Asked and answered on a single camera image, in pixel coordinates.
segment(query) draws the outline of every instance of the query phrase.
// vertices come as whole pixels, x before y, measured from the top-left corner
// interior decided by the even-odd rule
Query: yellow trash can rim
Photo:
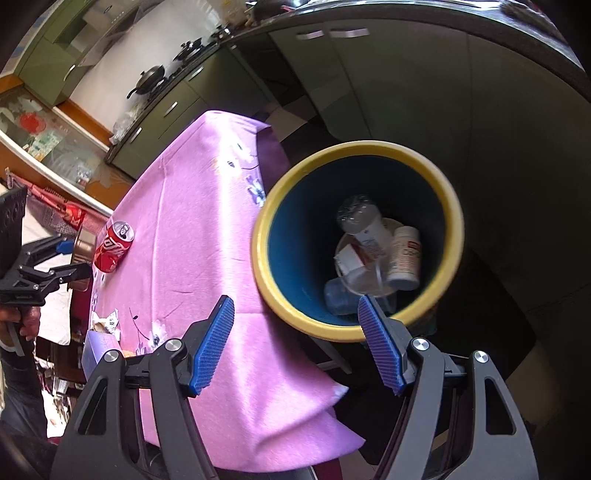
[[[329,162],[356,155],[391,158],[411,167],[427,181],[443,209],[446,232],[443,255],[437,273],[425,290],[410,305],[396,312],[393,318],[409,326],[439,301],[456,274],[464,243],[464,220],[456,192],[445,175],[431,161],[410,148],[375,140],[347,142],[325,148],[294,166],[271,189],[256,219],[252,236],[252,266],[259,291],[271,310],[292,327],[308,335],[333,342],[363,342],[365,335],[359,325],[330,325],[297,310],[285,298],[271,274],[268,239],[273,219],[281,202],[301,179]]]

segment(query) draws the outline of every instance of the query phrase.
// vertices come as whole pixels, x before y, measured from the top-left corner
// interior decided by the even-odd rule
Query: blue gripper pad
[[[402,377],[402,356],[384,327],[387,317],[374,307],[367,296],[359,299],[357,313],[382,382],[392,388],[395,395],[400,395],[406,387]]]
[[[193,358],[193,377],[189,382],[189,390],[194,395],[199,395],[201,390],[212,382],[213,373],[216,371],[233,325],[234,302],[227,297],[217,311]]]

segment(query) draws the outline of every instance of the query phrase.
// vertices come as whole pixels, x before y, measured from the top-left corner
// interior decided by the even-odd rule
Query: plastic bag
[[[147,98],[139,97],[137,103],[135,103],[129,110],[124,112],[113,125],[113,136],[109,138],[111,145],[118,144],[125,134],[129,131],[134,122],[139,118],[141,113],[144,111],[145,106],[148,103]]]

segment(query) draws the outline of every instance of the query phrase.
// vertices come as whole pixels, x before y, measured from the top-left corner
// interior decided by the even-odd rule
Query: purple flower print
[[[262,208],[267,197],[265,195],[265,189],[263,189],[261,185],[261,181],[259,179],[253,179],[250,175],[248,175],[245,180],[246,183],[248,183],[248,187],[246,189],[248,190],[248,193],[251,194],[252,201],[256,206]]]

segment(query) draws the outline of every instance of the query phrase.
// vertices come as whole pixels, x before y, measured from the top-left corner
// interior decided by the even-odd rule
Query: dark countertop edge
[[[453,28],[506,47],[543,66],[591,102],[591,81],[568,45],[499,8],[429,0],[342,0],[315,2],[266,20],[225,43],[284,28],[331,20],[405,20]]]
[[[154,100],[146,105],[140,116],[135,120],[133,125],[131,125],[129,130],[127,130],[127,133],[121,139],[121,141],[118,144],[111,146],[109,152],[103,159],[106,164],[110,164],[113,161],[117,153],[119,153],[119,150],[121,150],[123,145],[125,145],[125,143],[129,140],[130,136],[137,130],[139,124],[148,116],[154,107],[156,107],[156,105],[158,105],[158,103],[162,101],[162,99],[167,96],[173,88],[175,88],[187,75],[189,75],[189,73],[193,72],[197,67],[199,67],[200,64],[217,52],[220,49],[220,45],[221,44],[215,44],[210,47],[206,47],[202,53],[200,53],[191,63],[189,63],[189,65],[187,65],[187,67],[183,70],[184,74],[175,77],[173,81],[170,82],[166,88],[154,98]]]

